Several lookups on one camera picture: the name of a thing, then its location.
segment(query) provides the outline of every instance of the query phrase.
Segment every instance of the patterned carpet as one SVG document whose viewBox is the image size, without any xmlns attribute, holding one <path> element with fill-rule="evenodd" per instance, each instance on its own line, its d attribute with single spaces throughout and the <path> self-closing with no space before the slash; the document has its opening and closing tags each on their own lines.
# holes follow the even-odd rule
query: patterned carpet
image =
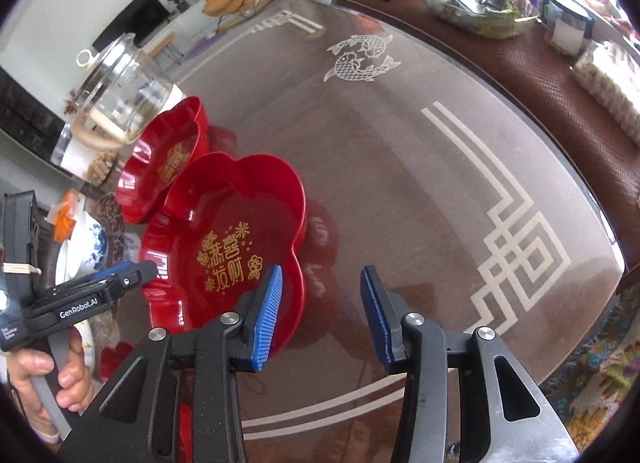
<svg viewBox="0 0 640 463">
<path fill-rule="evenodd" d="M 640 284 L 614 297 L 578 348 L 540 386 L 583 451 L 640 372 Z"/>
</svg>

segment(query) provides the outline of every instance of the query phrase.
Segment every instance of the television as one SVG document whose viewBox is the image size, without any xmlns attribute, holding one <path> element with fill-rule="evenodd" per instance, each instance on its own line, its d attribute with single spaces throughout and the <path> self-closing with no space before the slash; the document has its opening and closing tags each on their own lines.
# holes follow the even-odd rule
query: television
<svg viewBox="0 0 640 463">
<path fill-rule="evenodd" d="M 168 17 L 169 12 L 159 0 L 132 0 L 100 33 L 93 46 L 97 51 L 102 51 L 123 33 L 135 33 L 133 42 L 140 46 Z"/>
</svg>

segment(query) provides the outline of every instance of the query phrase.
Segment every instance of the white fish pattern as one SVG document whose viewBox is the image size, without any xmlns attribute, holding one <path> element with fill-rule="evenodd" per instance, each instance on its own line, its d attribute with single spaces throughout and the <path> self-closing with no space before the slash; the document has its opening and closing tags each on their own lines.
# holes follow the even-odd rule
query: white fish pattern
<svg viewBox="0 0 640 463">
<path fill-rule="evenodd" d="M 365 58 L 358 58 L 358 52 L 364 52 L 366 59 L 377 58 L 386 49 L 386 45 L 392 41 L 393 35 L 379 37 L 377 35 L 352 35 L 347 40 L 338 42 L 331 46 L 327 51 L 331 51 L 334 55 L 338 55 L 347 46 L 354 47 L 360 44 L 360 48 L 355 51 L 347 51 L 340 55 L 335 61 L 332 69 L 327 71 L 324 76 L 326 82 L 329 78 L 336 76 L 342 80 L 364 80 L 365 82 L 373 82 L 378 75 L 385 74 L 387 71 L 398 67 L 402 62 L 394 62 L 387 55 L 379 66 L 370 65 L 362 68 L 361 64 Z"/>
<path fill-rule="evenodd" d="M 364 51 L 368 58 L 377 58 L 386 49 L 386 45 L 393 40 L 394 36 L 379 37 L 377 35 L 351 35 L 347 40 L 338 42 L 335 46 L 331 46 L 327 51 L 331 51 L 334 55 L 338 55 L 343 48 L 353 47 L 360 44 L 357 51 Z"/>
</svg>

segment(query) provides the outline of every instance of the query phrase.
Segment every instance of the red plastic bowl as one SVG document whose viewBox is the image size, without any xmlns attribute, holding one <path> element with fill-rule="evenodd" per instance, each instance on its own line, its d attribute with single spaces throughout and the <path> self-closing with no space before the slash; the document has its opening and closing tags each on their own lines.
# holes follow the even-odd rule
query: red plastic bowl
<svg viewBox="0 0 640 463">
<path fill-rule="evenodd" d="M 149 123 L 116 188 L 116 201 L 127 223 L 140 223 L 153 208 L 161 207 L 180 171 L 207 154 L 207 130 L 207 115 L 196 96 L 185 98 Z"/>
<path fill-rule="evenodd" d="M 306 233 L 305 193 L 283 160 L 235 160 L 211 152 L 186 167 L 146 229 L 140 259 L 158 265 L 143 287 L 153 327 L 203 326 L 256 289 L 266 266 L 282 266 L 283 288 L 271 353 L 293 336 L 305 301 L 296 252 Z"/>
</svg>

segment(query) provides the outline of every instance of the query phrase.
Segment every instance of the teapot handle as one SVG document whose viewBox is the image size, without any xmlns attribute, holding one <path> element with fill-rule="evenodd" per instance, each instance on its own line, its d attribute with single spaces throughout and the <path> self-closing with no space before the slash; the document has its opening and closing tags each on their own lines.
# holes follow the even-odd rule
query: teapot handle
<svg viewBox="0 0 640 463">
<path fill-rule="evenodd" d="M 84 125 L 86 123 L 86 112 L 82 109 L 78 109 L 76 117 L 71 124 L 71 134 L 78 138 L 82 144 L 87 147 L 104 151 L 116 151 L 124 147 L 124 143 L 117 139 L 103 138 L 97 132 L 87 129 Z"/>
<path fill-rule="evenodd" d="M 80 61 L 80 57 L 82 56 L 82 54 L 87 53 L 89 55 L 89 58 L 86 60 L 86 62 L 81 62 Z M 93 64 L 97 59 L 98 56 L 100 55 L 100 53 L 97 53 L 95 56 L 91 53 L 90 49 L 83 49 L 80 53 L 78 53 L 76 55 L 76 64 L 78 64 L 81 68 L 88 68 L 91 67 L 91 64 Z"/>
</svg>

